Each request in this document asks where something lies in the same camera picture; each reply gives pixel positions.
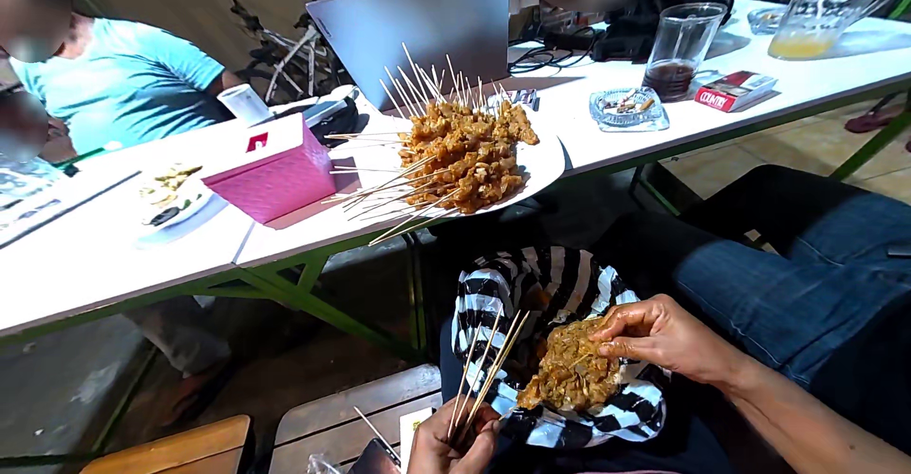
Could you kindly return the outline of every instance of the cigarette butt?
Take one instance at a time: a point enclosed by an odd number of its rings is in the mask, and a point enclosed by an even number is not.
[[[618,100],[618,101],[617,101],[617,104],[620,104],[620,105],[622,106],[624,103],[626,103],[627,100],[630,100],[630,98],[632,97],[632,95],[636,95],[636,92],[638,92],[638,91],[639,91],[638,88],[633,88],[632,90],[630,90],[630,93],[624,95],[623,98],[621,98],[620,100]]]

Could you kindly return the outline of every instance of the laptop lid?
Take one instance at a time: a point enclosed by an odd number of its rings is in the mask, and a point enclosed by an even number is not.
[[[307,11],[361,92],[382,111],[393,104],[380,79],[399,99],[385,66],[403,86],[398,66],[417,84],[403,42],[427,74],[431,65],[437,77],[446,70],[444,95],[453,85],[446,54],[472,87],[479,76],[485,83],[508,76],[509,0],[320,0],[309,2]]]

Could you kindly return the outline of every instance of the floor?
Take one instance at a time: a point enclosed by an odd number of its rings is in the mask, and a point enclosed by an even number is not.
[[[889,107],[901,107],[904,101],[904,96],[896,98]],[[661,165],[703,199],[764,164],[829,175],[875,134],[845,130],[845,121],[862,115],[875,103],[841,107],[667,158]],[[911,204],[911,152],[905,150],[910,140],[911,130],[906,130],[846,182]]]

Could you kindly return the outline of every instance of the light blue t-shirt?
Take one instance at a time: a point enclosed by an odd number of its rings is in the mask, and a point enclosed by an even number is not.
[[[95,19],[77,59],[10,65],[47,113],[69,127],[76,153],[119,141],[130,147],[223,119],[205,93],[224,70],[196,46],[157,27]]]

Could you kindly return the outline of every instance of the glass ashtray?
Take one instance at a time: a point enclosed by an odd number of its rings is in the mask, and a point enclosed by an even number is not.
[[[774,35],[778,31],[778,25],[781,23],[785,10],[786,8],[779,6],[751,11],[746,15],[746,20],[750,23],[750,30],[754,35]]]
[[[650,100],[651,105],[640,111],[642,105]],[[624,105],[634,104],[635,107],[623,112],[618,106],[621,101]],[[665,130],[670,127],[661,99],[655,90],[647,86],[595,92],[588,98],[588,111],[591,118],[598,122],[598,128],[606,132]]]

